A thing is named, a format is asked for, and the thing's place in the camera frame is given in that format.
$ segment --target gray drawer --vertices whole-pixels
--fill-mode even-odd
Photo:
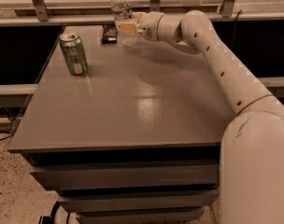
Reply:
[[[105,212],[77,214],[79,224],[132,224],[145,222],[166,222],[179,220],[193,220],[199,218],[204,209],[199,208],[175,208],[164,210],[143,210],[132,212]]]
[[[116,189],[217,183],[217,161],[97,163],[33,167],[46,189]]]
[[[155,191],[61,197],[60,205],[68,213],[126,211],[159,208],[199,207],[212,204],[217,198],[213,190]]]

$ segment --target speckled floor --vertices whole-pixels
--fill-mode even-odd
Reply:
[[[5,130],[7,123],[0,122]],[[36,224],[40,216],[49,216],[58,199],[57,193],[45,191],[29,174],[30,164],[19,154],[10,154],[7,144],[10,138],[0,141],[0,224]],[[67,213],[60,208],[55,223],[64,224]],[[76,224],[74,214],[70,224]],[[219,201],[205,207],[203,216],[187,224],[219,224]]]

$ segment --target white robotic arm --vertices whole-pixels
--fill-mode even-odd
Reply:
[[[202,52],[236,118],[220,154],[221,224],[284,224],[284,105],[218,37],[200,11],[140,14],[136,32]]]

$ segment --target green can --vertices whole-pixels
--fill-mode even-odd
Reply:
[[[81,38],[76,33],[62,34],[60,47],[69,73],[74,76],[85,74],[88,65]]]

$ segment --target clear water bottle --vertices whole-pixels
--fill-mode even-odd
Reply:
[[[133,19],[133,11],[130,0],[111,0],[111,9],[115,21],[125,21]],[[122,44],[132,46],[135,43],[136,37],[118,32],[118,39]]]

